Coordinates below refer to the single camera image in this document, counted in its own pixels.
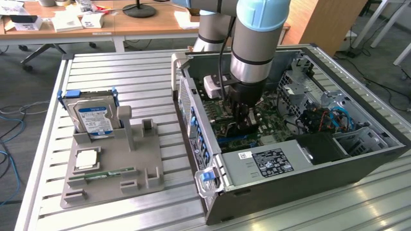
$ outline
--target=metal slotted table surface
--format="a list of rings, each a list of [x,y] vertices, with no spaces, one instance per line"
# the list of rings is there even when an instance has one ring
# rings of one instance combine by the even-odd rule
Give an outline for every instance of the metal slotted table surface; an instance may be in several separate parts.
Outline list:
[[[38,141],[16,231],[20,230],[405,230],[411,227],[411,154],[383,165],[361,181],[225,223],[207,226],[171,99],[171,54],[185,50],[78,54],[62,60]],[[328,65],[341,73],[341,67]],[[409,125],[361,88],[371,104],[409,136]],[[61,209],[73,126],[56,101],[58,90],[119,90],[132,107],[132,124],[159,125],[165,189],[120,201]]]

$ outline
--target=gray carpet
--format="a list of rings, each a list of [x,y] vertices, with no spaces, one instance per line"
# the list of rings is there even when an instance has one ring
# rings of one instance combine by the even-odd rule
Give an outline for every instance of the gray carpet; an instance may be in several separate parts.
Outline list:
[[[360,32],[369,17],[360,17],[353,25],[353,31]],[[192,45],[195,39],[157,39],[141,40],[137,43],[131,43],[136,48],[145,50],[160,49],[181,49],[188,45]],[[360,55],[352,59],[359,70],[365,74],[365,77],[373,81],[380,82],[385,86],[397,89],[404,94],[409,95],[411,80],[401,80],[401,71],[399,67],[392,65],[392,62],[403,49],[411,42],[411,35],[392,28],[385,38],[383,39],[377,48],[372,49],[368,46],[365,48],[371,52],[371,57]],[[61,45],[62,49],[69,53],[93,53],[93,52],[113,52],[115,47],[112,42],[97,42],[97,48],[92,49],[88,43],[66,44]],[[34,50],[38,46],[28,46],[30,50]],[[0,55],[0,69],[2,75],[0,77],[0,108],[8,105],[24,105],[36,101],[44,101],[50,98],[53,82],[57,74],[60,64],[60,53],[54,49],[49,49],[36,59],[29,62],[34,70],[26,73],[21,70],[20,60],[28,55],[28,52],[22,52],[17,49],[17,46],[10,46],[6,53]],[[355,70],[353,66],[344,60],[339,60],[341,66],[351,72],[351,74],[361,79],[360,74]],[[411,74],[411,56],[407,57],[401,64],[404,70]],[[375,84],[369,85],[369,89],[384,100],[388,101],[388,93]],[[408,108],[409,103],[405,97],[392,93],[392,102],[399,108]],[[41,105],[32,109],[32,111],[41,110],[45,105]],[[411,115],[405,112],[399,112],[403,117],[411,121]],[[6,143],[9,152],[12,153],[20,176],[24,182],[28,180],[30,165],[34,157],[37,141],[40,138],[42,121],[45,114],[28,115],[25,118],[26,128],[21,135],[18,135],[12,141]],[[2,134],[14,123],[0,120],[0,134]],[[4,171],[5,165],[0,166],[0,173]],[[16,189],[16,179],[12,169],[6,175],[0,179],[0,201],[5,200]],[[13,200],[21,200],[24,194],[24,185]],[[4,205],[0,207],[0,230],[13,230],[16,224],[17,213],[20,204]]]

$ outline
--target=hard drive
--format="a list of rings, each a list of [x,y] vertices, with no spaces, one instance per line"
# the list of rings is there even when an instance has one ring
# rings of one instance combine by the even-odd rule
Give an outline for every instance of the hard drive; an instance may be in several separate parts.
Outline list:
[[[76,132],[86,132],[90,139],[112,137],[113,129],[121,128],[115,89],[97,92],[68,90],[64,97],[58,93],[58,101],[72,119]]]

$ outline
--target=lamp base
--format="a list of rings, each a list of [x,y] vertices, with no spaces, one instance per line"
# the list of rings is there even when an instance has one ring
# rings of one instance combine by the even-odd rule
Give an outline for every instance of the lamp base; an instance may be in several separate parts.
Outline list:
[[[124,6],[123,12],[127,16],[133,18],[148,18],[155,15],[156,9],[152,6],[144,4],[140,5],[139,9],[136,4],[131,4]]]

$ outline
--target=power supply label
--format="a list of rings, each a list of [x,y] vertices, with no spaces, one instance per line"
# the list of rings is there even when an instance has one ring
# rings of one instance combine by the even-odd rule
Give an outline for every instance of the power supply label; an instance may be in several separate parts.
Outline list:
[[[111,120],[105,117],[105,107],[81,108],[78,109],[78,114],[89,134],[99,136],[113,131]]]
[[[293,171],[289,161],[280,148],[253,153],[252,158],[263,177],[272,177],[277,174]]]

